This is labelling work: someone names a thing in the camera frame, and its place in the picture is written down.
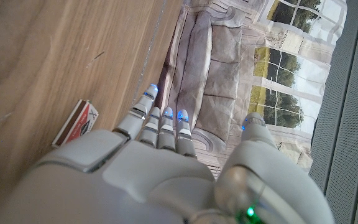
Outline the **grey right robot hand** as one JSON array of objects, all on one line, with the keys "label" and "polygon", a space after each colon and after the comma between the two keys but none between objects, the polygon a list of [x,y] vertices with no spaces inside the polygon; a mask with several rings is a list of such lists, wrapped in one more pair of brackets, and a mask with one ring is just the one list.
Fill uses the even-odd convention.
[{"label": "grey right robot hand", "polygon": [[277,150],[261,115],[215,177],[196,158],[188,114],[150,85],[111,131],[46,154],[0,208],[0,223],[333,223],[322,191]]}]

